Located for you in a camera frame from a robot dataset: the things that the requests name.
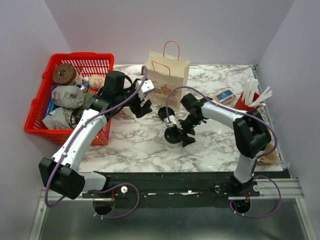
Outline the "black coffee cup lid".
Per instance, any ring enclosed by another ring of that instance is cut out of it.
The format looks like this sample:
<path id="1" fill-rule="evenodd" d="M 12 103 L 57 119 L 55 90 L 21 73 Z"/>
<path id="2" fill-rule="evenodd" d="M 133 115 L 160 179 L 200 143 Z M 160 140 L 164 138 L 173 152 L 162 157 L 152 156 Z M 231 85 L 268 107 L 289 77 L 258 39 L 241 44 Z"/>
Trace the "black coffee cup lid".
<path id="1" fill-rule="evenodd" d="M 182 141 L 179 129 L 174 127 L 165 130 L 164 138 L 169 144 L 179 144 Z"/>

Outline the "paper takeout bag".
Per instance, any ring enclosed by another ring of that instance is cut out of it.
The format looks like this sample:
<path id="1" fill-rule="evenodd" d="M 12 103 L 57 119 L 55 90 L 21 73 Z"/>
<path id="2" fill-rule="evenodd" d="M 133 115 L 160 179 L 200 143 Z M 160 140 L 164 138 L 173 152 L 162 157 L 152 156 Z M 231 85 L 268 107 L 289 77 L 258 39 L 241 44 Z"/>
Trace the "paper takeout bag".
<path id="1" fill-rule="evenodd" d="M 173 89 L 187 85 L 191 61 L 180 58 L 180 53 L 167 55 L 164 48 L 162 52 L 151 51 L 144 65 L 147 67 L 147 78 L 154 85 L 154 91 L 148 94 L 148 98 L 159 105 L 168 104 L 170 108 L 179 110 L 185 90 Z"/>

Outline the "white paper coffee cup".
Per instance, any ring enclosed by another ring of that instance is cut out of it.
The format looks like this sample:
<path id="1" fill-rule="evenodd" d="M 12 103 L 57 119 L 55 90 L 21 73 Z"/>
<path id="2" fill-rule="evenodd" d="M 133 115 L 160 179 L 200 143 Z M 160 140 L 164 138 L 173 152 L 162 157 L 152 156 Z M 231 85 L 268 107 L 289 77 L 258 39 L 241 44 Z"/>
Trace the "white paper coffee cup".
<path id="1" fill-rule="evenodd" d="M 179 148 L 181 146 L 181 142 L 175 142 L 175 143 L 167 142 L 166 144 L 169 148 L 172 148 L 172 149 Z"/>

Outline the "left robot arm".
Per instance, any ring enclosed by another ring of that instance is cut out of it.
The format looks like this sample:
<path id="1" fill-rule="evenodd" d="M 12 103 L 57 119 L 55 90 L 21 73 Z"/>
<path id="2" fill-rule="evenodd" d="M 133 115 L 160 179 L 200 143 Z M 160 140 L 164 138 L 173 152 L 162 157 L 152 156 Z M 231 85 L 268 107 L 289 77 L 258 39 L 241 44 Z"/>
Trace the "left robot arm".
<path id="1" fill-rule="evenodd" d="M 107 177 L 99 172 L 80 174 L 80 163 L 97 134 L 123 107 L 130 107 L 137 118 L 152 112 L 151 101 L 145 97 L 154 90 L 154 85 L 147 79 L 146 66 L 141 73 L 127 88 L 124 83 L 130 78 L 125 73 L 113 70 L 106 75 L 104 86 L 89 99 L 63 146 L 51 158 L 44 157 L 39 163 L 45 198 L 49 191 L 72 200 L 85 191 L 94 191 L 101 198 L 110 194 Z"/>

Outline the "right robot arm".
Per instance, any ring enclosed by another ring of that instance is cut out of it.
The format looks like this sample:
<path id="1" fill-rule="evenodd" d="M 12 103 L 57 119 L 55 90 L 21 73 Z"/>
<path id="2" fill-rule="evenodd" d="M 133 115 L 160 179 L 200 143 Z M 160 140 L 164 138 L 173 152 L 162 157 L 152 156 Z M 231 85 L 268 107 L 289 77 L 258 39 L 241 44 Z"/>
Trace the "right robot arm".
<path id="1" fill-rule="evenodd" d="M 263 151 L 271 142 L 272 137 L 257 110 L 243 111 L 217 104 L 211 99 L 196 97 L 188 93 L 180 103 L 189 115 L 184 120 L 179 120 L 180 139 L 185 147 L 196 140 L 190 135 L 195 135 L 194 128 L 206 120 L 214 120 L 233 130 L 235 144 L 239 151 L 237 167 L 233 172 L 233 181 L 230 191 L 241 196 L 248 190 L 248 184 L 253 179 L 257 154 Z"/>

